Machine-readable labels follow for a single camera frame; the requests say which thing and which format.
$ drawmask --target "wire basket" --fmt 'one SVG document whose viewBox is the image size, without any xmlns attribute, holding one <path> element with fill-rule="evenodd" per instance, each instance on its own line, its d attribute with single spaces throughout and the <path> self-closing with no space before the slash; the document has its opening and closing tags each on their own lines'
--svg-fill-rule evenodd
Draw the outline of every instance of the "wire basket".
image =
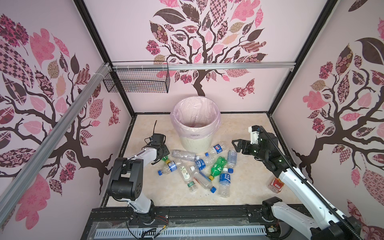
<svg viewBox="0 0 384 240">
<path fill-rule="evenodd" d="M 138 65 L 142 61 L 119 62 L 133 65 L 118 66 L 104 78 L 108 92 L 168 93 L 169 71 L 166 61 L 150 61 L 154 65 Z"/>
</svg>

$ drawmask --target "marble floor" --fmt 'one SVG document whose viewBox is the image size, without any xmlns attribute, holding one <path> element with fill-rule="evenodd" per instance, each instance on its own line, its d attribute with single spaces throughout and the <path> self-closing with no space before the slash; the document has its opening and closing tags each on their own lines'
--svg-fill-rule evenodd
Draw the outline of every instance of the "marble floor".
<svg viewBox="0 0 384 240">
<path fill-rule="evenodd" d="M 138 115 L 124 157 L 139 153 L 145 146 L 144 138 L 152 135 L 153 125 L 157 120 L 156 133 L 166 135 L 166 145 L 169 150 L 183 149 L 179 137 L 174 130 L 168 114 Z M 232 146 L 234 139 L 249 140 L 248 127 L 262 125 L 268 132 L 273 132 L 269 119 L 264 113 L 222 114 L 221 126 L 215 133 L 213 144 L 226 141 Z M 186 165 L 192 162 L 183 161 Z M 163 166 L 160 161 L 155 165 L 148 164 L 144 167 L 143 189 L 149 199 L 156 206 L 188 206 L 188 205 L 243 205 L 261 204 L 263 200 L 277 196 L 288 204 L 299 204 L 300 200 L 294 193 L 284 186 L 278 194 L 272 192 L 267 185 L 273 179 L 273 174 L 268 171 L 262 162 L 256 161 L 252 156 L 237 154 L 237 165 L 231 174 L 230 197 L 222 198 L 216 193 L 202 188 L 191 193 L 177 172 L 159 176 L 157 171 Z M 208 175 L 210 167 L 203 170 Z M 218 188 L 218 177 L 213 180 L 213 185 Z M 108 207 L 127 206 L 124 202 L 117 202 L 111 197 Z"/>
</svg>

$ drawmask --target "black frame edge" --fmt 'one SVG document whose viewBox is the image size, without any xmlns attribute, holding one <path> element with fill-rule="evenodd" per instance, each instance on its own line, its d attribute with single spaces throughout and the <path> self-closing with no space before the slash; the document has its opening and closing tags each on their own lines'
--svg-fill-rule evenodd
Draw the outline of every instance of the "black frame edge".
<svg viewBox="0 0 384 240">
<path fill-rule="evenodd" d="M 309 34 L 307 40 L 305 41 L 302 49 L 300 50 L 299 55 L 296 58 L 296 65 L 293 71 L 290 71 L 287 75 L 287 77 L 284 80 L 284 83 L 282 84 L 281 88 L 279 89 L 278 94 L 276 95 L 275 99 L 272 102 L 271 107 L 269 108 L 268 113 L 273 114 L 273 112 L 276 110 L 279 102 L 283 98 L 285 92 L 287 91 L 289 85 L 291 84 L 293 78 L 295 77 L 298 69 L 300 68 L 301 64 L 303 63 L 305 57 L 308 54 L 308 51 L 311 49 L 314 41 L 316 40 L 317 36 L 319 35 L 321 29 L 323 28 L 324 24 L 328 20 L 328 17 L 330 16 L 333 8 L 335 7 L 338 0 L 328 0 L 325 4 L 323 10 L 320 13 L 320 16 L 318 17 L 315 25 L 313 26 L 311 33 Z"/>
<path fill-rule="evenodd" d="M 85 3 L 84 3 L 84 0 L 73 0 L 73 2 L 75 3 L 77 10 L 80 13 L 80 16 L 83 19 L 84 24 L 87 27 L 88 32 L 91 35 L 93 42 L 95 43 L 96 48 L 99 51 L 102 60 L 106 63 L 109 63 L 110 67 L 112 68 L 113 67 L 112 61 L 111 61 L 111 59 L 107 53 L 107 50 L 106 50 L 106 48 L 105 48 L 105 46 L 101 40 L 101 37 L 100 37 L 100 35 L 96 29 L 96 26 L 93 23 L 93 20 L 92 20 L 91 15 L 89 14 L 89 11 L 88 11 Z M 113 78 L 119 79 L 113 70 L 111 71 L 111 74 L 112 74 Z M 120 90 L 119 90 L 119 93 L 120 93 L 120 96 L 121 96 L 128 112 L 129 112 L 129 114 L 133 118 L 135 116 L 135 111 L 133 110 L 133 107 L 132 107 L 132 105 L 128 99 L 127 94 L 124 91 L 120 91 Z"/>
</svg>

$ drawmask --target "bottle label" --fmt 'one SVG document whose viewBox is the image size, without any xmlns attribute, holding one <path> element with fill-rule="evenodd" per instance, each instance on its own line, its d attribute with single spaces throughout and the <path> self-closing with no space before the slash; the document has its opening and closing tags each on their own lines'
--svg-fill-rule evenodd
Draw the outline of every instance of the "bottle label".
<svg viewBox="0 0 384 240">
<path fill-rule="evenodd" d="M 169 170 L 170 170 L 171 172 L 173 172 L 173 171 L 175 171 L 175 170 L 177 169 L 177 166 L 176 166 L 176 164 L 175 164 L 174 161 L 170 162 L 170 163 L 168 164 L 168 166 L 169 166 Z"/>
<path fill-rule="evenodd" d="M 199 161 L 196 161 L 196 166 L 199 168 L 199 170 L 203 170 L 205 168 L 205 162 L 200 159 Z"/>
<path fill-rule="evenodd" d="M 231 183 L 231 175 L 229 175 L 228 173 L 222 173 L 222 174 L 220 174 L 220 180 L 219 180 L 219 182 L 221 182 L 221 181 Z"/>
<path fill-rule="evenodd" d="M 214 149 L 216 150 L 216 153 L 219 154 L 223 151 L 223 149 L 221 148 L 221 146 L 218 144 L 218 145 L 215 145 L 214 146 Z"/>
<path fill-rule="evenodd" d="M 188 180 L 191 178 L 191 176 L 189 175 L 189 173 L 188 173 L 188 171 L 186 170 L 186 168 L 185 168 L 184 166 L 181 166 L 180 170 L 181 170 L 181 173 L 182 173 L 184 179 L 185 179 L 186 181 L 188 181 Z"/>
<path fill-rule="evenodd" d="M 194 181 L 190 181 L 190 182 L 188 183 L 188 187 L 191 187 L 191 186 L 193 186 L 193 185 L 195 185 L 195 182 L 194 182 Z"/>
</svg>

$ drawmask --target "white trash bin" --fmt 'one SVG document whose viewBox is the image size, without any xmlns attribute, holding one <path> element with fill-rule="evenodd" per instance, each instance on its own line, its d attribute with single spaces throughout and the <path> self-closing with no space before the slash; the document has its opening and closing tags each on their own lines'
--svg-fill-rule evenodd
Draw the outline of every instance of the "white trash bin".
<svg viewBox="0 0 384 240">
<path fill-rule="evenodd" d="M 185 150 L 200 153 L 212 144 L 213 134 L 220 126 L 220 111 L 212 100 L 194 96 L 178 102 L 170 119 Z"/>
</svg>

